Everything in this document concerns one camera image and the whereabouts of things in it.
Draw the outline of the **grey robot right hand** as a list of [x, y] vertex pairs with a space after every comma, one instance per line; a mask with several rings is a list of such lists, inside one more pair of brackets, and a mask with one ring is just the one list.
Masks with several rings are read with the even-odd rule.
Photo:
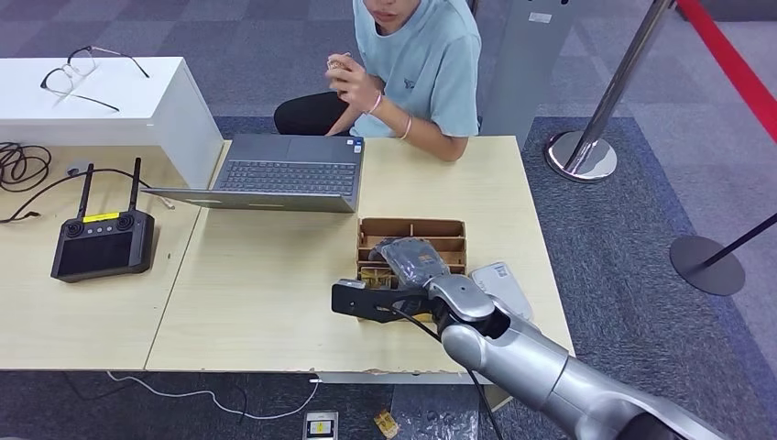
[[372, 247], [368, 259], [385, 261], [401, 290], [422, 288], [435, 277], [452, 274], [432, 243], [418, 237], [387, 237]]

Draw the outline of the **person's left hand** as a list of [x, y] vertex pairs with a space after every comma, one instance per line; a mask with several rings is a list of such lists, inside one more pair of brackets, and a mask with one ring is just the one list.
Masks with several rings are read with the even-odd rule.
[[379, 106], [382, 91], [377, 80], [349, 54], [330, 55], [325, 76], [330, 88], [359, 112], [371, 114]]

